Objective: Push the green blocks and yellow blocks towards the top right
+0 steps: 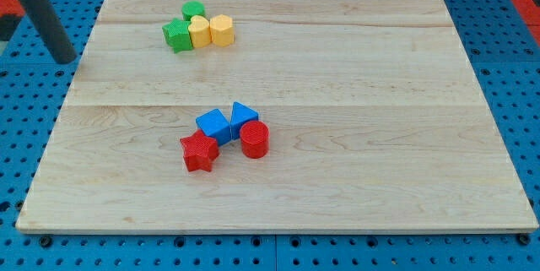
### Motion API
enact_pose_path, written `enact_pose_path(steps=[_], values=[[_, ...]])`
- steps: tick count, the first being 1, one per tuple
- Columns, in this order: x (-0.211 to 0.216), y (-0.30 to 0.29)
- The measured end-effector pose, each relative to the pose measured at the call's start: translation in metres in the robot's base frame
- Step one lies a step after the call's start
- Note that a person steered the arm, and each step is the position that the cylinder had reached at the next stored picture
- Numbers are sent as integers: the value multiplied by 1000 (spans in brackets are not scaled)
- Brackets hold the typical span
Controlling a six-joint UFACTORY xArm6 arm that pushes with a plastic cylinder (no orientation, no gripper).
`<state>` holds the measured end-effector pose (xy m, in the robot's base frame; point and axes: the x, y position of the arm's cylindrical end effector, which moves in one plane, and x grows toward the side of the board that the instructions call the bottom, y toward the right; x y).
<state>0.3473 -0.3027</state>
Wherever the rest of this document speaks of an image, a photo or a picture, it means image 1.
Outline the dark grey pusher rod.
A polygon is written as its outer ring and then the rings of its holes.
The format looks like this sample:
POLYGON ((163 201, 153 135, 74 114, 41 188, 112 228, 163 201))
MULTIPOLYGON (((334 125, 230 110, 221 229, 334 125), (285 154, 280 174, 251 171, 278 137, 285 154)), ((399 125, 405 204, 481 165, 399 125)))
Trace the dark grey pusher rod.
POLYGON ((68 64, 77 58, 77 52, 50 0, 19 0, 53 60, 68 64))

